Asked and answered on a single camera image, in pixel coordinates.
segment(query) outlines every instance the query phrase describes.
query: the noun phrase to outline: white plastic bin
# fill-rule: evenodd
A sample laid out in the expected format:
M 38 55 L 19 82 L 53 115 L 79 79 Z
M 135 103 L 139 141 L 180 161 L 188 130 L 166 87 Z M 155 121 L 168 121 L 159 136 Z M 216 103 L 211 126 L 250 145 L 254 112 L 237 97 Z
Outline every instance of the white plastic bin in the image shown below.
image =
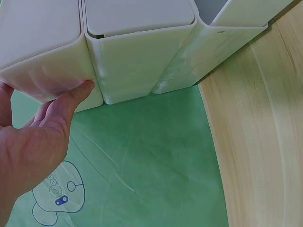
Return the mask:
M 189 0 L 195 13 L 195 28 L 174 56 L 155 86 L 162 94 L 190 87 L 267 28 L 262 26 L 210 26 L 226 0 Z
M 81 2 L 2 0 L 0 80 L 40 103 L 96 80 L 83 31 Z M 98 84 L 77 109 L 103 103 Z
M 187 0 L 83 0 L 85 32 L 107 104 L 151 93 L 193 29 Z

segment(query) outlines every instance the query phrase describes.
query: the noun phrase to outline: wrinkled fabric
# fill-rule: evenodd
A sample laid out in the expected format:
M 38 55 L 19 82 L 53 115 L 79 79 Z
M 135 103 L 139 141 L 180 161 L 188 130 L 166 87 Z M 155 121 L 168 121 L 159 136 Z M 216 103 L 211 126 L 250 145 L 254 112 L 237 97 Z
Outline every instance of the wrinkled fabric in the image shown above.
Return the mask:
M 38 103 L 16 92 L 20 127 Z M 227 227 L 197 86 L 75 114 L 65 161 L 16 202 L 8 227 Z

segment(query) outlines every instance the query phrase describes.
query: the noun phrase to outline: light wood grain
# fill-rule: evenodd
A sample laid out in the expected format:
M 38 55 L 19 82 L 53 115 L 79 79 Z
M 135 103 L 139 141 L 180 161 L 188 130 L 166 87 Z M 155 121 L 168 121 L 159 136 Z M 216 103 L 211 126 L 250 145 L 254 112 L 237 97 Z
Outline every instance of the light wood grain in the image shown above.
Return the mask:
M 302 12 L 200 83 L 231 227 L 303 226 Z

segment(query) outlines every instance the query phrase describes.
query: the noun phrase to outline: white lid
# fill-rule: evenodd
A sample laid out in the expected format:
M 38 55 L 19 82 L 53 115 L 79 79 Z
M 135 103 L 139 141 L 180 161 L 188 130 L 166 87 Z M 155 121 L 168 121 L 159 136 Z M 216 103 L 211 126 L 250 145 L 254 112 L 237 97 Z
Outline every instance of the white lid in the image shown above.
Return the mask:
M 0 69 L 70 44 L 79 36 L 77 0 L 2 0 Z
M 85 0 L 88 32 L 105 37 L 190 25 L 187 0 Z

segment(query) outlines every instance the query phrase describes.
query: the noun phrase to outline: plastic storage box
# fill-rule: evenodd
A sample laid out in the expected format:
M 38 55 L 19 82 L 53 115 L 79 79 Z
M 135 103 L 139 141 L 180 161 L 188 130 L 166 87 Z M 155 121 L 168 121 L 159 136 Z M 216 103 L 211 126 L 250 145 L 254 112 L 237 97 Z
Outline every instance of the plastic storage box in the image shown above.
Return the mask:
M 85 35 L 107 104 L 151 93 L 195 20 L 187 0 L 83 0 Z
M 80 1 L 2 1 L 0 80 L 45 103 L 87 79 L 96 82 Z M 102 103 L 97 85 L 77 111 Z

